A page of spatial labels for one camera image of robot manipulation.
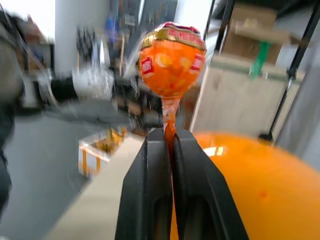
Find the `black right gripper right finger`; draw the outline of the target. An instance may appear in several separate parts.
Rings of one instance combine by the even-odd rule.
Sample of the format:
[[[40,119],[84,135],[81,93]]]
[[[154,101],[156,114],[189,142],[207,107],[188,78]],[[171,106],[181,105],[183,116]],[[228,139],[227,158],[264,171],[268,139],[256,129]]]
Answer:
[[[249,240],[227,182],[191,132],[173,140],[173,194],[179,240]]]

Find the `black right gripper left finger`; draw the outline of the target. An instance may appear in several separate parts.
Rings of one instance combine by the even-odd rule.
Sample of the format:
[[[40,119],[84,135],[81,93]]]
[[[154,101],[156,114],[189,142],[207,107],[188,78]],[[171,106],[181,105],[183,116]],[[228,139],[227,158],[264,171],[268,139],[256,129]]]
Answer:
[[[170,240],[170,157],[162,129],[151,131],[122,184],[114,240]]]

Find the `orange lollipop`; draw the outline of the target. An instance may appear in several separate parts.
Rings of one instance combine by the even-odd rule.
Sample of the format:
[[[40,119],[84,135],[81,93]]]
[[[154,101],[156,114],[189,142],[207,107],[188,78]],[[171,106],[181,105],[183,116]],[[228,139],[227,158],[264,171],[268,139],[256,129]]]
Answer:
[[[159,25],[142,41],[138,69],[146,86],[161,99],[163,133],[171,159],[176,112],[181,98],[202,72],[206,53],[196,28],[171,21]]]

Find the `white and orange box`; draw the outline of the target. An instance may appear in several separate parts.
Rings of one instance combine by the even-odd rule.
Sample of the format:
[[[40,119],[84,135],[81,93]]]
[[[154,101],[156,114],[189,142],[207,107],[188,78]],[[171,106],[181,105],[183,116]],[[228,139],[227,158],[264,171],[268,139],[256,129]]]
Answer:
[[[93,179],[111,160],[127,135],[125,127],[108,128],[78,142],[78,170]]]

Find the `orange plastic plate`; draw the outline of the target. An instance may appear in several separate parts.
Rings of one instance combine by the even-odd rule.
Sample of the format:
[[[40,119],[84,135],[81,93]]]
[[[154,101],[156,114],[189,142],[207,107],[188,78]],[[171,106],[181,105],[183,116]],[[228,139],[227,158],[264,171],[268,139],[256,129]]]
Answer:
[[[320,172],[264,140],[195,136],[222,172],[250,240],[320,240]]]

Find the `light wooden crate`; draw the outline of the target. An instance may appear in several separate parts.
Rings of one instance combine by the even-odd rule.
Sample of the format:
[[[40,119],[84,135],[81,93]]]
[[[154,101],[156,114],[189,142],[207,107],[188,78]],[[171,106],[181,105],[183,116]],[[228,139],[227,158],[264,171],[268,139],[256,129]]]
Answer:
[[[214,55],[205,70],[190,125],[192,132],[230,132],[277,140],[305,77],[298,71],[289,81],[287,70],[264,64],[253,77],[253,62]]]

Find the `green plastic object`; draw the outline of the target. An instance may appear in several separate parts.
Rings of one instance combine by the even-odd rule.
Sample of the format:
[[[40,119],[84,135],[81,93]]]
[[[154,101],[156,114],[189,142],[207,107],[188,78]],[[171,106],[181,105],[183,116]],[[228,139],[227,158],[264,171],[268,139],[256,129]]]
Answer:
[[[257,57],[249,70],[249,75],[253,79],[261,75],[261,71],[267,60],[269,48],[271,47],[271,45],[272,44],[270,42],[259,42],[259,51]]]

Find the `brown cardboard box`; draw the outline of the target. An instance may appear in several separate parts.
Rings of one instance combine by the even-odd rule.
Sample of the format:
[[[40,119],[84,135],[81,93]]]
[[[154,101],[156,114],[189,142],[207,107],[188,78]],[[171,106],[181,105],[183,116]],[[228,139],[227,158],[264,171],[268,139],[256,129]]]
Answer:
[[[236,3],[220,53],[254,61],[262,52],[260,44],[267,43],[265,63],[275,65],[282,47],[311,47],[314,42],[287,30],[274,28],[276,12],[270,8]]]

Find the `black tripod stand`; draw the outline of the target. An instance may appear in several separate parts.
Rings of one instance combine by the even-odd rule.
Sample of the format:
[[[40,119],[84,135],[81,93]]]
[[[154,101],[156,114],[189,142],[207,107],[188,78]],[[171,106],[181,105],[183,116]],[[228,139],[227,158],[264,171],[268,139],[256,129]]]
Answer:
[[[292,82],[296,79],[296,74],[298,67],[300,66],[302,59],[305,55],[305,52],[307,50],[307,47],[310,45],[311,38],[314,34],[314,31],[316,29],[316,26],[320,19],[320,0],[315,0],[314,8],[312,10],[312,14],[309,18],[309,21],[306,25],[306,28],[304,30],[303,36],[300,39],[300,43],[297,47],[297,50],[295,52],[295,55],[293,57],[293,60],[291,62],[290,67],[287,69],[286,75],[287,75],[287,86],[282,94],[280,103],[278,105],[278,108],[276,110],[276,113],[274,115],[273,121],[271,123],[270,129],[268,133],[261,133],[258,136],[258,139],[268,141],[273,143],[273,130],[275,128],[275,125],[278,121],[278,118],[280,116],[280,113],[282,111],[282,108],[284,106],[284,103],[287,98],[287,93],[292,85]]]

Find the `black metal frame pole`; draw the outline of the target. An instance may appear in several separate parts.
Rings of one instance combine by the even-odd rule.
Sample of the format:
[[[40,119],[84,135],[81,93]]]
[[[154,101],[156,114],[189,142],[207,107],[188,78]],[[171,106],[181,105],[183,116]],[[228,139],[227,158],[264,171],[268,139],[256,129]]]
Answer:
[[[211,2],[209,15],[208,15],[206,27],[205,27],[204,34],[203,34],[203,40],[206,41],[209,35],[217,33],[217,39],[216,39],[215,47],[213,50],[213,54],[219,55],[220,50],[221,50],[221,46],[222,46],[222,42],[224,39],[225,31],[230,25],[230,20],[231,20],[232,12],[234,9],[235,0],[222,0],[222,4],[224,4],[224,12],[223,12],[223,16],[221,19],[220,27],[215,28],[215,29],[213,29],[213,28],[210,29],[211,19],[212,19],[213,12],[214,12],[215,1],[216,0],[212,0],[212,2]]]

